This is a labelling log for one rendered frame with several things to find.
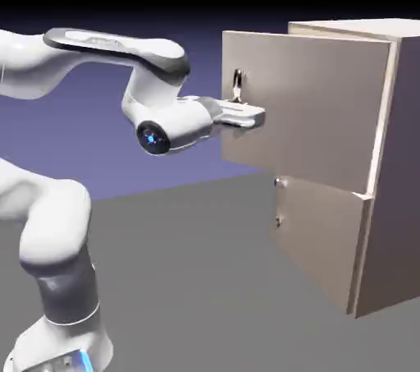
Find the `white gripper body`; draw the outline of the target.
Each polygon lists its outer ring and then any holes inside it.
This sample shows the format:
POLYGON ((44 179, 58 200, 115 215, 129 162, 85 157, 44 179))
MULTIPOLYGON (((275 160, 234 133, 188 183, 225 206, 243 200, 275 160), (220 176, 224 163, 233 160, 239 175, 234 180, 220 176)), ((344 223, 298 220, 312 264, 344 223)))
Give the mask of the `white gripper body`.
POLYGON ((213 117, 215 123, 239 128, 257 128, 265 122, 266 110, 247 103, 216 100, 221 112, 213 117))

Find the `beige cabinet door with gripped handle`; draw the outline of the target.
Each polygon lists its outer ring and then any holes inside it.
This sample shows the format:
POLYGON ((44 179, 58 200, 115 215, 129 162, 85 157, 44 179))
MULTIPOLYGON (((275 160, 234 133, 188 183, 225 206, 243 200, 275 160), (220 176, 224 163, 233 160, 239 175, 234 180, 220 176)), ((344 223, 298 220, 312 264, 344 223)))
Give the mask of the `beige cabinet door with gripped handle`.
POLYGON ((235 70, 241 97, 265 122, 225 132, 222 156, 235 163, 367 194, 379 158, 388 40, 226 31, 222 93, 235 70))

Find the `beige wooden cabinet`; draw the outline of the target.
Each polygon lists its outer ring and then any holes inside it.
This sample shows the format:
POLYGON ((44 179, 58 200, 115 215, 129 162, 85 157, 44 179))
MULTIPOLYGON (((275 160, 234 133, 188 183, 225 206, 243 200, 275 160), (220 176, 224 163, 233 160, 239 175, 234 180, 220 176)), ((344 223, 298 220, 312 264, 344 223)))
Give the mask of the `beige wooden cabinet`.
POLYGON ((291 21, 284 34, 391 42, 373 201, 348 315, 420 297, 420 20, 291 21))

